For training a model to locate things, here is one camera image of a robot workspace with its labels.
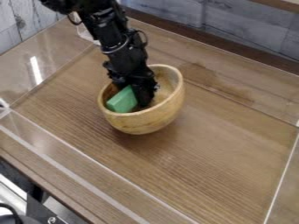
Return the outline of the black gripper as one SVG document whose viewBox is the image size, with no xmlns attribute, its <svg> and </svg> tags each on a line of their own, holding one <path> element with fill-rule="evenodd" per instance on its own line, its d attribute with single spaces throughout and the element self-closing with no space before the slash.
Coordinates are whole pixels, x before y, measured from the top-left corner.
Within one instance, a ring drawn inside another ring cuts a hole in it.
<svg viewBox="0 0 299 224">
<path fill-rule="evenodd" d="M 133 86 L 138 105 L 150 105 L 157 91 L 155 72 L 147 65 L 147 41 L 138 30 L 107 31 L 102 37 L 102 52 L 109 61 L 103 64 L 109 78 L 122 90 Z"/>
</svg>

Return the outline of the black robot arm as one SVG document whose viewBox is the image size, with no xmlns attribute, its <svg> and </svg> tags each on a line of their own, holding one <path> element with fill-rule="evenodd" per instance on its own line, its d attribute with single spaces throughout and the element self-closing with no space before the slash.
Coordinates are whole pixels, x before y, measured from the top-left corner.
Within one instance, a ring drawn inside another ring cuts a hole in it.
<svg viewBox="0 0 299 224">
<path fill-rule="evenodd" d="M 118 0 L 39 0 L 50 10 L 66 15 L 75 24 L 85 24 L 91 37 L 99 41 L 109 61 L 103 63 L 113 83 L 131 86 L 141 107 L 155 98 L 158 82 L 147 65 L 147 42 L 141 31 L 130 28 L 127 14 Z"/>
</svg>

